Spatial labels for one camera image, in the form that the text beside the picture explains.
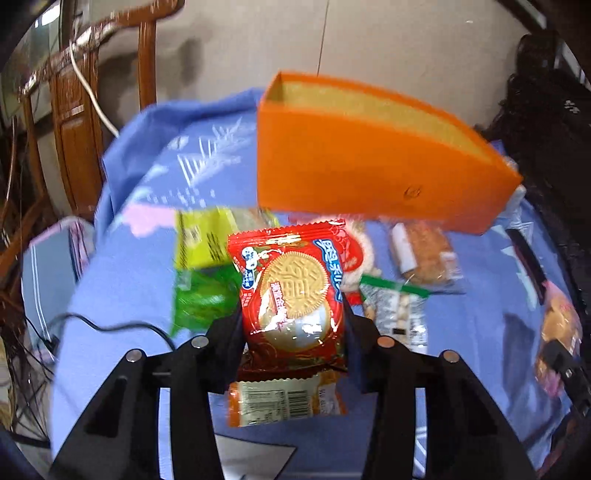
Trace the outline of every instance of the wall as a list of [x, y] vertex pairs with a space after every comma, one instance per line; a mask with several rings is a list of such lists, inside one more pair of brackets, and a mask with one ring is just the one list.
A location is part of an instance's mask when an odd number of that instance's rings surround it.
[[[91, 21], [147, 0], [91, 0]], [[358, 79], [487, 124], [522, 25], [495, 0], [186, 0], [158, 24], [158, 100], [214, 100], [279, 69]], [[117, 127], [138, 111], [137, 32], [100, 51], [99, 102]]]

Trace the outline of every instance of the red snack package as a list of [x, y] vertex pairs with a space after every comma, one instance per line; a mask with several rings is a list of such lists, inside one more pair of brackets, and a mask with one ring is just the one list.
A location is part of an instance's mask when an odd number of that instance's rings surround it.
[[271, 378], [296, 369], [343, 366], [343, 220], [241, 232], [228, 253], [242, 273], [249, 354], [243, 372]]

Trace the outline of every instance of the orange box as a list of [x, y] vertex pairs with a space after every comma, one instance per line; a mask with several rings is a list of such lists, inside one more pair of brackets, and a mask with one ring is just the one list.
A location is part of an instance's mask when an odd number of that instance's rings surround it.
[[483, 233], [521, 176], [453, 115], [377, 87], [279, 72], [258, 109], [258, 203]]

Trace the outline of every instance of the wooden furniture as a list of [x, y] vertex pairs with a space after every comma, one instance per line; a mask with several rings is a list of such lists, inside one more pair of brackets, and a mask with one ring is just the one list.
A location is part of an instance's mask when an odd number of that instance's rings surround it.
[[53, 224], [53, 211], [38, 156], [30, 155], [29, 169], [33, 180], [33, 201], [23, 204], [22, 171], [18, 165], [17, 119], [12, 118], [12, 138], [8, 179], [0, 213], [0, 323], [14, 332], [22, 330], [24, 312], [21, 295], [21, 258], [30, 240]]
[[[99, 47], [121, 29], [137, 27], [139, 107], [144, 109], [156, 102], [156, 22], [175, 14], [183, 5], [184, 0], [155, 0], [144, 7], [113, 13], [79, 35], [74, 55], [95, 97]], [[70, 64], [70, 47], [51, 56], [21, 89], [30, 154], [35, 163], [39, 150], [31, 95], [43, 82], [49, 83], [51, 91], [57, 158], [66, 196], [75, 215], [92, 221], [103, 183], [103, 138], [100, 119]]]

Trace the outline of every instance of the blue fabric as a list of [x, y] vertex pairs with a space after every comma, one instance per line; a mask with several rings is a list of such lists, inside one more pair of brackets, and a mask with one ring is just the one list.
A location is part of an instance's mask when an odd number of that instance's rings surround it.
[[[105, 155], [108, 183], [96, 216], [97, 253], [70, 305], [99, 325], [144, 320], [169, 330], [173, 308], [176, 241], [170, 208], [256, 205], [256, 102], [250, 90], [217, 103], [173, 102], [138, 115]], [[350, 184], [343, 188], [363, 186]], [[566, 291], [555, 252], [527, 203], [514, 219], [530, 240], [549, 279]], [[368, 222], [376, 263], [384, 277], [396, 272], [380, 224]], [[458, 351], [511, 422], [540, 466], [550, 435], [566, 414], [566, 400], [548, 399], [533, 376], [543, 309], [500, 226], [482, 236], [450, 234], [466, 277], [465, 295], [431, 296], [426, 303], [429, 353]], [[182, 343], [187, 332], [176, 338]], [[68, 322], [52, 402], [54, 455], [105, 377], [131, 348], [148, 355], [167, 350], [149, 331], [97, 333]], [[216, 432], [265, 443], [296, 445], [285, 472], [361, 474], [375, 398], [360, 395], [345, 379], [340, 389], [349, 408], [342, 417], [322, 417], [230, 429], [226, 401], [211, 395]], [[421, 474], [426, 445], [424, 399], [417, 393], [415, 472]], [[160, 456], [163, 478], [172, 478], [168, 395], [162, 397]]]
[[[25, 315], [45, 340], [61, 339], [62, 325], [50, 320], [67, 308], [76, 288], [76, 269], [70, 249], [70, 230], [59, 230], [31, 245], [22, 260], [21, 292]], [[51, 359], [33, 328], [27, 325], [35, 353]]]

